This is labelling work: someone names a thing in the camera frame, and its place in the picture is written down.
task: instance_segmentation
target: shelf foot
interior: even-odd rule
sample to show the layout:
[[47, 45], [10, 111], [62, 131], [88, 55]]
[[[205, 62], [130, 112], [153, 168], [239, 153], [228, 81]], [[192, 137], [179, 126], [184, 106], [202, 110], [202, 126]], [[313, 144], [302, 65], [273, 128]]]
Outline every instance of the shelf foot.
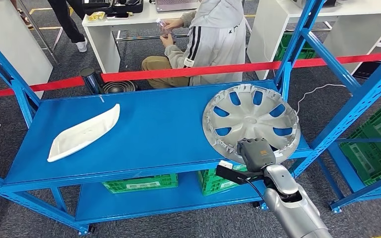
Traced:
[[264, 203], [263, 201], [262, 201], [262, 204], [260, 202], [251, 202], [251, 204], [254, 208], [257, 208], [259, 210], [262, 210], [262, 211], [269, 210], [266, 203]]
[[330, 206], [330, 208], [331, 208], [331, 211], [332, 211], [333, 213], [341, 213], [341, 212], [342, 212], [341, 207], [334, 207], [334, 206], [333, 206], [334, 203], [335, 203], [335, 201], [332, 201], [332, 202], [329, 203], [329, 206]]
[[96, 227], [93, 225], [88, 226], [88, 231], [78, 231], [79, 236], [86, 236], [88, 234], [96, 232]]

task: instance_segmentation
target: blue metal shelf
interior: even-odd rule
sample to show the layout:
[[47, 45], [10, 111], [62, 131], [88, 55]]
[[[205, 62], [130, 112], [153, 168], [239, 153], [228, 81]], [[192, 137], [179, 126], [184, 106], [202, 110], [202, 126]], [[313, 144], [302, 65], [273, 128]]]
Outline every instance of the blue metal shelf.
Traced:
[[[271, 80], [253, 84], [276, 90]], [[202, 112], [218, 91], [234, 85], [238, 84], [103, 95], [104, 102], [99, 96], [44, 100], [4, 187], [23, 191], [50, 184], [66, 186], [214, 168], [223, 157], [205, 139]], [[120, 103], [121, 115], [111, 131], [66, 158], [47, 162], [53, 138], [61, 131], [115, 103]], [[292, 158], [306, 157], [311, 151], [302, 138]]]
[[[96, 223], [208, 207], [259, 201], [248, 184], [209, 196], [203, 196], [196, 172], [178, 174], [175, 188], [112, 194], [101, 183], [83, 184], [75, 220]], [[261, 181], [254, 182], [263, 193]]]
[[[286, 99], [291, 68], [307, 40], [352, 92], [353, 96], [311, 145], [302, 137], [291, 157], [298, 158], [291, 170], [298, 176], [330, 146], [331, 155], [335, 156], [337, 166], [354, 191], [344, 197], [330, 180], [340, 198], [331, 208], [339, 211], [340, 206], [351, 202], [381, 197], [381, 180], [362, 188], [364, 184], [358, 181], [346, 158], [339, 158], [341, 151], [333, 144], [381, 96], [381, 65], [360, 85], [336, 61], [311, 33], [323, 3], [324, 0], [307, 0], [274, 81], [251, 81], [250, 84], [273, 89]], [[91, 222], [259, 200], [247, 185], [204, 197], [196, 175], [188, 172], [213, 168], [222, 159], [205, 139], [202, 113], [218, 91], [240, 83], [40, 101], [1, 52], [0, 77], [14, 91], [29, 127], [8, 176], [5, 180], [0, 178], [0, 196], [70, 226], [78, 230], [79, 235], [88, 233]], [[47, 162], [50, 145], [57, 134], [106, 111], [115, 103], [121, 105], [121, 116], [109, 133], [73, 155]], [[179, 175], [179, 187], [171, 189], [113, 195], [99, 183], [179, 172], [183, 172]], [[74, 184], [82, 184], [76, 217], [66, 212], [59, 189]], [[260, 181], [257, 185], [263, 190]], [[56, 206], [27, 192], [41, 188], [50, 188]]]

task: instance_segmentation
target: red barrier tape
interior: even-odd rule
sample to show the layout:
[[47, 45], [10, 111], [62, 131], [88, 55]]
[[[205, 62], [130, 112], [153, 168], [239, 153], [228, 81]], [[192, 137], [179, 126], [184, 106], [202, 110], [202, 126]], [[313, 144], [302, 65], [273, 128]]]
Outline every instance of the red barrier tape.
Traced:
[[[364, 55], [364, 56], [343, 56], [337, 57], [340, 63], [355, 63], [355, 62], [368, 62], [381, 60], [380, 54]], [[175, 69], [162, 69], [152, 71], [132, 71], [132, 72], [120, 72], [120, 73], [105, 73], [102, 74], [102, 78], [105, 82], [110, 81], [124, 81], [124, 80], [140, 80], [149, 78], [165, 78], [165, 77], [180, 77], [186, 75], [206, 75], [206, 74], [218, 74], [218, 73], [233, 73], [233, 72], [249, 72], [267, 69], [278, 69], [281, 62], [262, 62], [262, 63], [245, 63], [245, 64], [231, 64], [220, 66], [208, 66], [208, 67], [193, 67], [193, 68], [175, 68]], [[325, 61], [321, 58], [318, 59], [299, 59], [294, 64], [294, 68], [324, 66]], [[55, 82], [43, 83], [32, 85], [31, 89], [34, 92], [48, 91], [62, 88], [69, 88], [75, 86], [84, 85], [81, 77], [67, 78]], [[0, 90], [1, 96], [14, 95], [12, 89]]]
[[[337, 57], [340, 63], [353, 63], [353, 62], [366, 62], [381, 60], [381, 54], [365, 55], [365, 56], [344, 56]], [[278, 69], [280, 61], [262, 62], [262, 63], [245, 63], [245, 64], [231, 64], [209, 67], [192, 67], [192, 68], [175, 68], [163, 69], [152, 71], [134, 71], [134, 72], [121, 72], [121, 73], [106, 73], [102, 74], [105, 82], [110, 81], [123, 81], [123, 80], [139, 80], [148, 78], [165, 78], [165, 77], [180, 77], [186, 75], [206, 75], [217, 73], [233, 73], [233, 72], [248, 72], [267, 69]], [[299, 59], [296, 61], [294, 67], [313, 67], [324, 66], [325, 61], [321, 58], [317, 59]]]

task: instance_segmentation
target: khaki pants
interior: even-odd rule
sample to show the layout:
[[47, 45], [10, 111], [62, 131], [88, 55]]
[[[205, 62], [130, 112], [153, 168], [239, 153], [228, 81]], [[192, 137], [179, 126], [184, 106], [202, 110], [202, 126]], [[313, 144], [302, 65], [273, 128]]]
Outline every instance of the khaki pants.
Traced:
[[[142, 61], [142, 70], [171, 69], [169, 59], [162, 56], [150, 56]], [[188, 77], [169, 77], [148, 79], [153, 88], [172, 88], [189, 85]]]

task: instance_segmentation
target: black pants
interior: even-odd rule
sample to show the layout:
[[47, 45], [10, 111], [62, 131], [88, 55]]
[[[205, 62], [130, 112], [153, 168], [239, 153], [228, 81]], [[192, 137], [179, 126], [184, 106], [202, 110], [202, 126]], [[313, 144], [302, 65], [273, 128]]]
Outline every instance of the black pants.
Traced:
[[75, 13], [81, 18], [84, 19], [85, 12], [82, 7], [82, 0], [48, 0], [50, 6], [55, 12], [56, 18], [58, 19], [59, 24], [62, 26], [65, 33], [71, 39], [72, 43], [85, 41], [84, 35], [82, 35], [78, 28], [76, 27], [75, 22], [72, 20], [69, 15], [69, 8], [66, 4], [66, 1], [75, 11]]

